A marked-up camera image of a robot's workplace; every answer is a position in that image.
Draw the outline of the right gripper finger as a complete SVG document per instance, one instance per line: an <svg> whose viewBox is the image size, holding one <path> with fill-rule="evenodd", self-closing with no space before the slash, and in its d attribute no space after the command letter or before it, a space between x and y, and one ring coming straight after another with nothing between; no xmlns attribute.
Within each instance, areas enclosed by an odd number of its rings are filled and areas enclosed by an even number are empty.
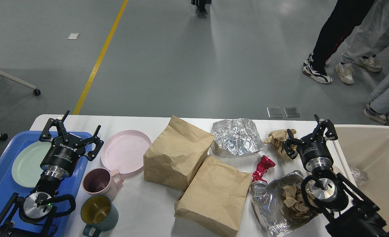
<svg viewBox="0 0 389 237"><path fill-rule="evenodd" d="M338 140L338 135L334 124L329 119L322 119L317 114L314 115L317 126L310 134L309 141L311 142L326 142Z"/></svg>
<svg viewBox="0 0 389 237"><path fill-rule="evenodd" d="M283 142L283 148L285 153L294 160L298 156L297 146L302 144L301 139L297 139L294 137L294 134L290 129L287 129L288 137L285 142Z"/></svg>

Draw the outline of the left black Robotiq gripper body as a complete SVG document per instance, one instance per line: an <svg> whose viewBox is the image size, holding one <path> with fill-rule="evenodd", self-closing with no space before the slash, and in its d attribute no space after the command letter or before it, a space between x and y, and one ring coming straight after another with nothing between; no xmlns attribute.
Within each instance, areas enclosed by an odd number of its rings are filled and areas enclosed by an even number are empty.
<svg viewBox="0 0 389 237"><path fill-rule="evenodd" d="M53 138L51 147L41 162L41 169L45 176L71 177L84 153L84 147L76 147L75 144L83 138L76 134L69 133L68 142L62 136Z"/></svg>

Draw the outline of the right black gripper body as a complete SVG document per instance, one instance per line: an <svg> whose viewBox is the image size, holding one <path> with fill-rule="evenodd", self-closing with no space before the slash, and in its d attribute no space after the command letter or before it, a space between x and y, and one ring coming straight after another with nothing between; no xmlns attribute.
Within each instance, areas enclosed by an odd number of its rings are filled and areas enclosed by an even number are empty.
<svg viewBox="0 0 389 237"><path fill-rule="evenodd" d="M303 144L297 145L297 151L306 171L313 172L316 168L331 169L333 158L322 135L307 135L301 138Z"/></svg>

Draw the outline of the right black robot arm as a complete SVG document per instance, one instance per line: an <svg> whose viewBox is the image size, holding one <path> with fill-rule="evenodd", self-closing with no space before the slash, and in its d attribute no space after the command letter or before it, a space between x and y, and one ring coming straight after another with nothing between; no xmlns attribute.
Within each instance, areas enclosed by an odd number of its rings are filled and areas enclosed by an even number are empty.
<svg viewBox="0 0 389 237"><path fill-rule="evenodd" d="M333 123L314 115L317 126L313 132L297 139L291 130L283 142L286 154L301 158L304 169L311 174L301 183L302 197L313 211L328 220L325 226L332 237L389 237L386 221L378 214L379 207L343 174L333 172L333 158L327 141L338 136Z"/></svg>

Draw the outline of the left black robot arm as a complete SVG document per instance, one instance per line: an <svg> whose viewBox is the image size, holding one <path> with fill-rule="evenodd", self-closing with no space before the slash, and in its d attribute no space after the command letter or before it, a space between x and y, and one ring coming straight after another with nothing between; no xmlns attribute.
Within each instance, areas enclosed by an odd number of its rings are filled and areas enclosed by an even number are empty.
<svg viewBox="0 0 389 237"><path fill-rule="evenodd" d="M86 165L104 144L100 125L93 135L68 132L68 114L19 133L0 157L0 237L63 235Z"/></svg>

